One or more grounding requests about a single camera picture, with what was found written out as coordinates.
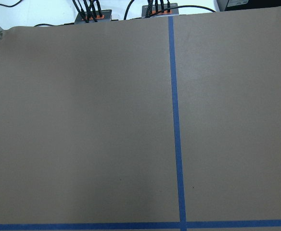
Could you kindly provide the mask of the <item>black rectangular box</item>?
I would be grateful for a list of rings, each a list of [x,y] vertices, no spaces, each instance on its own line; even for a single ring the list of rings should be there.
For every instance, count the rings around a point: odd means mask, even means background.
[[[217,0],[221,12],[281,6],[281,0]]]

